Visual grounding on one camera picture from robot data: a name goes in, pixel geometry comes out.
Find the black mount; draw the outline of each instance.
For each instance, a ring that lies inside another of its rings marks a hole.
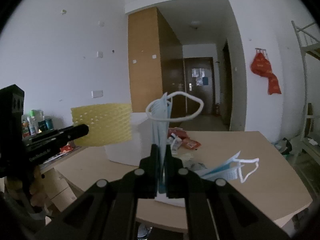
[[[120,180],[97,181],[39,231],[36,239],[135,239],[137,201],[156,196],[158,164],[159,150],[152,145],[150,157],[142,159],[138,169]],[[164,173],[167,196],[185,199],[190,239],[290,239],[225,180],[203,180],[184,169],[182,161],[172,157],[170,147],[166,149]]]

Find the brown door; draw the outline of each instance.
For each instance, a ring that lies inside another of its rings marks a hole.
[[[185,58],[187,93],[204,102],[201,114],[212,114],[214,98],[214,78],[212,57]],[[192,114],[199,104],[187,99],[187,113]]]
[[[229,126],[232,113],[232,73],[228,43],[226,43],[223,48],[223,56],[226,71],[226,82],[224,89],[225,114],[223,115],[223,122]]]

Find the white foam box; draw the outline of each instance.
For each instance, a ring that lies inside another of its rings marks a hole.
[[[150,156],[152,121],[146,113],[131,113],[132,140],[106,145],[108,159],[127,165],[139,166],[142,158]]]

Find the white ear loop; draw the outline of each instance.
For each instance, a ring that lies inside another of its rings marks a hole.
[[[244,178],[242,177],[242,171],[241,171],[241,166],[238,168],[239,169],[239,177],[240,177],[240,182],[244,183],[246,179],[254,173],[258,167],[259,167],[259,158],[253,159],[253,160],[243,160],[243,159],[234,159],[234,161],[238,161],[240,163],[256,163],[256,167],[254,168],[253,171],[250,171]]]
[[[183,96],[185,96],[185,97],[187,97],[187,98],[190,98],[190,99],[193,100],[193,101],[198,102],[198,103],[200,104],[198,110],[197,110],[195,113],[193,113],[192,115],[187,115],[187,116],[185,116],[185,117],[178,117],[178,118],[155,118],[155,117],[152,117],[152,115],[150,114],[150,108],[151,108],[151,106],[152,106],[155,102],[157,102],[157,101],[160,100],[160,99],[156,99],[156,100],[152,101],[152,102],[147,106],[147,108],[146,108],[147,117],[150,118],[150,119],[152,119],[152,120],[159,121],[159,122],[183,122],[183,121],[191,120],[191,119],[195,118],[196,116],[198,116],[198,115],[201,113],[201,111],[202,111],[202,109],[203,109],[203,106],[204,106],[204,103],[203,103],[203,101],[202,101],[200,98],[194,97],[194,96],[192,96],[192,95],[190,95],[190,94],[188,94],[188,93],[182,92],[182,91],[176,91],[176,92],[173,92],[173,93],[171,93],[170,95],[168,95],[168,96],[167,96],[167,99],[170,99],[170,98],[171,98],[171,102],[172,102],[172,101],[173,101],[172,98],[173,98],[174,96],[176,96],[176,95],[183,95]]]

